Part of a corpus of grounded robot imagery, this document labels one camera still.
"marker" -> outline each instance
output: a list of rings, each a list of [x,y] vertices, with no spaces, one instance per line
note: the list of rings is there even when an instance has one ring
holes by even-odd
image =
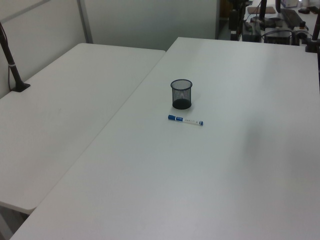
[[[200,125],[200,126],[204,125],[203,121],[194,121],[194,120],[189,120],[189,119],[185,119],[185,118],[173,116],[173,115],[169,115],[168,119],[178,121],[178,122],[187,123],[187,124],[195,124],[195,125]]]

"white table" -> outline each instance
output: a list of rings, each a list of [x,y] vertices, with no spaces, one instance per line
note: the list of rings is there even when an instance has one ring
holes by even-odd
[[[0,99],[0,205],[30,214],[164,53],[79,44]]]
[[[178,38],[12,240],[319,239],[319,123],[314,54]]]

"blue marker cap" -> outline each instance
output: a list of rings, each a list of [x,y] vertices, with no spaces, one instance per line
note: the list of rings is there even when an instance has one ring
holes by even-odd
[[[173,116],[173,115],[169,115],[169,116],[168,116],[168,119],[169,119],[169,120],[176,120],[176,117]]]

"black mesh cup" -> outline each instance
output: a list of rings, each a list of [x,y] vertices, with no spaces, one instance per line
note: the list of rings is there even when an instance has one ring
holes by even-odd
[[[178,79],[171,83],[172,106],[175,109],[188,109],[191,107],[192,82],[186,79]]]

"wall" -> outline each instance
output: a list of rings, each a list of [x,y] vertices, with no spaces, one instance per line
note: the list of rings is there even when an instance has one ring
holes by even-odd
[[[50,0],[2,25],[23,81],[86,42],[77,0]],[[8,63],[0,49],[0,98],[8,92]]]
[[[166,51],[177,37],[218,37],[220,0],[82,2],[95,44]]]

